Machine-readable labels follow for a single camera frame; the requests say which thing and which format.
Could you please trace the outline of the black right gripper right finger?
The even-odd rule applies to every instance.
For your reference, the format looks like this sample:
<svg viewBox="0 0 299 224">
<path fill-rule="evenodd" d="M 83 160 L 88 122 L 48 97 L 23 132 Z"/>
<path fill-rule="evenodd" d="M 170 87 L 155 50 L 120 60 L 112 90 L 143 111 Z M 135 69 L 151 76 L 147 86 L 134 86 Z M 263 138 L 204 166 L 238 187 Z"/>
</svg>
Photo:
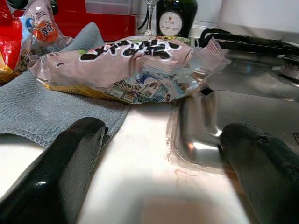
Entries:
<svg viewBox="0 0 299 224">
<path fill-rule="evenodd" d="M 259 222 L 297 224 L 298 155 L 281 139 L 241 123 L 225 126 L 220 144 Z"/>
</svg>

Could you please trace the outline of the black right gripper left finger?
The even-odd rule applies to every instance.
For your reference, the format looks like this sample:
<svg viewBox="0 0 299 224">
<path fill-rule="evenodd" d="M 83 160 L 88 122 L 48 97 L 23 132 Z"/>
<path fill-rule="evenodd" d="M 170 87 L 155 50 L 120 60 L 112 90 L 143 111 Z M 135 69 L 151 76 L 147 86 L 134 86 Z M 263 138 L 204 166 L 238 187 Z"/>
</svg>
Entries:
<svg viewBox="0 0 299 224">
<path fill-rule="evenodd" d="M 107 131 L 85 117 L 61 132 L 1 198 L 1 223 L 75 223 Z"/>
</svg>

